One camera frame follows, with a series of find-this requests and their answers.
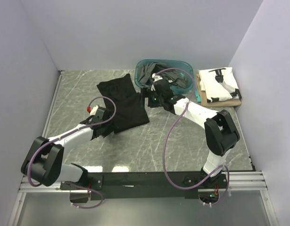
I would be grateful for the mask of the black t shirt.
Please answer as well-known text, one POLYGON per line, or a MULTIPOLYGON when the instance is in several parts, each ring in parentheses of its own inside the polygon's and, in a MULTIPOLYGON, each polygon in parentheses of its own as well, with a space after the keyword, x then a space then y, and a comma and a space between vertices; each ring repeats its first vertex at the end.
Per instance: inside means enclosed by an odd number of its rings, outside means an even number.
POLYGON ((140 93, 136 92, 130 74, 100 82, 97 88, 102 96, 110 98, 116 105, 112 120, 115 134, 149 123, 147 112, 141 106, 140 93))

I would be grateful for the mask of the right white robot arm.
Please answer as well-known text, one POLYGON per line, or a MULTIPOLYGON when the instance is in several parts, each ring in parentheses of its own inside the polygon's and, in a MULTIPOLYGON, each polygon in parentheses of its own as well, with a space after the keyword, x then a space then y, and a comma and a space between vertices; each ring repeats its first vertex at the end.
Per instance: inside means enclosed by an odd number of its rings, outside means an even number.
POLYGON ((211 188, 217 183, 217 175, 225 164, 228 153, 240 140, 237 127, 227 110, 215 111, 202 107, 181 94, 174 94, 169 83, 160 79, 151 88, 141 89, 141 104, 148 98, 151 108, 163 107, 164 110, 184 117, 205 131, 209 154, 204 164, 201 183, 211 188))

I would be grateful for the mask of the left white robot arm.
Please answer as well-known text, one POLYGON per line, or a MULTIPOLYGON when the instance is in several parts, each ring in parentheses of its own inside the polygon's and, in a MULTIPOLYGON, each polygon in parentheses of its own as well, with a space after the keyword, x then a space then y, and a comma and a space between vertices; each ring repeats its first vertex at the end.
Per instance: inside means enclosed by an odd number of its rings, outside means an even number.
POLYGON ((85 188, 87 169, 74 163, 64 164, 63 158, 79 145, 113 132, 113 117, 114 112, 95 106, 90 116, 71 130, 50 138, 37 137, 21 166, 21 173, 39 182, 39 186, 70 181, 77 189, 85 188))

